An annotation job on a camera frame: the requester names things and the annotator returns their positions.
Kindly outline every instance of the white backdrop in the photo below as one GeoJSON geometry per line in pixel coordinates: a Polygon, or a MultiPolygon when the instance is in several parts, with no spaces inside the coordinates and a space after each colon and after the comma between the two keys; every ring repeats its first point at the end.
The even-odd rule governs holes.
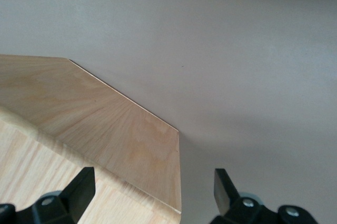
{"type": "Polygon", "coordinates": [[[214,168],[337,221],[337,0],[0,0],[0,53],[67,57],[181,132],[182,224],[214,168]]]}

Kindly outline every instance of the metal screw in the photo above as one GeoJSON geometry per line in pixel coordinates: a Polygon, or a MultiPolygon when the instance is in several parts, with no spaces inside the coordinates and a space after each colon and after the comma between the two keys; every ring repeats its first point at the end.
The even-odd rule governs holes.
{"type": "Polygon", "coordinates": [[[49,205],[51,202],[53,202],[54,198],[46,198],[45,200],[42,201],[41,205],[42,206],[47,206],[49,205]]]}
{"type": "Polygon", "coordinates": [[[243,200],[243,204],[244,204],[246,207],[253,207],[253,206],[254,206],[254,202],[253,202],[251,199],[244,199],[244,200],[243,200]]]}
{"type": "Polygon", "coordinates": [[[286,213],[290,216],[294,216],[294,217],[298,217],[300,216],[299,212],[295,209],[295,208],[292,208],[292,207],[287,207],[285,209],[286,213]]]}
{"type": "Polygon", "coordinates": [[[0,214],[2,214],[4,211],[6,211],[6,208],[8,208],[8,206],[0,207],[0,214]]]}

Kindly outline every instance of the wooden board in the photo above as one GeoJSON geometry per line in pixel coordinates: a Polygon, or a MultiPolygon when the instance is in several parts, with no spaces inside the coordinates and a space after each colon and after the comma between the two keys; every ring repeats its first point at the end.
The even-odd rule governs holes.
{"type": "Polygon", "coordinates": [[[178,131],[68,59],[0,55],[0,106],[181,213],[178,131]]]}
{"type": "Polygon", "coordinates": [[[96,194],[79,223],[179,223],[180,214],[27,121],[0,108],[0,199],[22,210],[95,167],[96,194]]]}

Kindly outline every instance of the light wooden surface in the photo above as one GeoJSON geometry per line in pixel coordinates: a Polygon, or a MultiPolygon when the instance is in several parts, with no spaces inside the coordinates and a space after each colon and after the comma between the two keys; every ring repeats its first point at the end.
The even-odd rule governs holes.
{"type": "Polygon", "coordinates": [[[0,55],[0,106],[181,212],[178,131],[68,59],[0,55]]]}
{"type": "Polygon", "coordinates": [[[0,199],[22,210],[95,167],[96,194],[79,223],[179,223],[180,214],[0,107],[0,199]]]}

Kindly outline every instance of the plywood sheet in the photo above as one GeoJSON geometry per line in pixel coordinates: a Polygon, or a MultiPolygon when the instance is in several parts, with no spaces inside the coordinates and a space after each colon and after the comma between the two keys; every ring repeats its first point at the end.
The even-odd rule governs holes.
{"type": "Polygon", "coordinates": [[[181,211],[178,131],[68,59],[0,55],[0,106],[181,211]]]}

